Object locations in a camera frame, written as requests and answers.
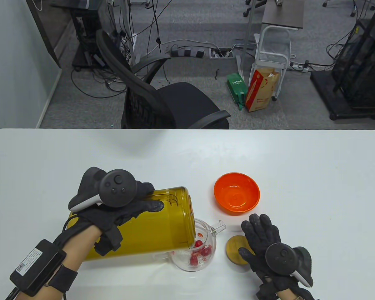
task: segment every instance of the yellow pitcher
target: yellow pitcher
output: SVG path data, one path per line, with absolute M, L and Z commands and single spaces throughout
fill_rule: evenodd
M 104 257 L 92 249 L 86 260 L 189 249 L 193 246 L 196 237 L 195 222 L 187 188 L 180 186 L 155 190 L 145 200 L 160 200 L 164 203 L 164 208 L 155 214 L 144 212 L 136 219 L 132 218 L 119 226 L 123 237 L 121 247 Z M 72 219 L 68 227 L 73 226 L 76 221 L 77 218 Z

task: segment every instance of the strawberry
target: strawberry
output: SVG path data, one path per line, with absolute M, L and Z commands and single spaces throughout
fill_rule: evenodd
M 194 266 L 194 267 L 198 266 L 198 265 L 199 265 L 199 259 L 197 258 L 197 256 L 192 255 L 192 256 L 190 257 L 189 264 L 190 264 L 191 266 Z
M 196 243 L 194 244 L 194 247 L 195 247 L 195 248 L 200 247 L 202 244 L 203 244 L 202 241 L 197 240 Z
M 212 254 L 212 246 L 209 245 L 208 247 L 205 247 L 203 248 L 201 251 L 200 251 L 201 255 L 202 256 L 209 256 Z

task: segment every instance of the qr code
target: qr code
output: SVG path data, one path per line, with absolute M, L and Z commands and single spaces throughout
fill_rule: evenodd
M 23 269 L 23 267 L 25 266 L 24 263 L 21 263 L 18 267 L 17 267 L 17 271 L 18 272 L 21 272 L 21 270 Z

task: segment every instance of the chair seat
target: chair seat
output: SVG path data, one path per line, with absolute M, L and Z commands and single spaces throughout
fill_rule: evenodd
M 219 108 L 196 86 L 178 82 L 157 90 L 171 110 L 177 129 L 186 129 L 201 118 L 218 112 Z M 207 129 L 229 129 L 229 122 L 222 119 Z

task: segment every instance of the baseboard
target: baseboard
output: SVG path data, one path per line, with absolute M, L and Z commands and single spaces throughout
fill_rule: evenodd
M 53 84 L 53 86 L 52 86 L 52 89 L 51 89 L 51 91 L 50 91 L 50 94 L 49 94 L 49 96 L 47 97 L 46 104 L 45 104 L 44 107 L 43 107 L 43 111 L 42 111 L 42 114 L 40 115 L 39 121 L 38 121 L 37 124 L 36 124 L 36 128 L 39 128 L 39 127 L 40 127 L 40 124 L 42 124 L 42 121 L 43 121 L 44 115 L 46 114 L 46 110 L 47 110 L 47 108 L 49 107 L 50 101 L 51 101 L 51 99 L 52 99 L 52 97 L 53 97 L 54 91 L 56 90 L 56 87 L 57 87 L 57 84 L 58 84 L 58 82 L 59 82 L 59 80 L 60 80 L 61 74 L 62 74 L 62 69 L 59 69 L 59 72 L 58 72 L 58 75 L 57 75 L 56 81 L 54 82 L 54 84 Z

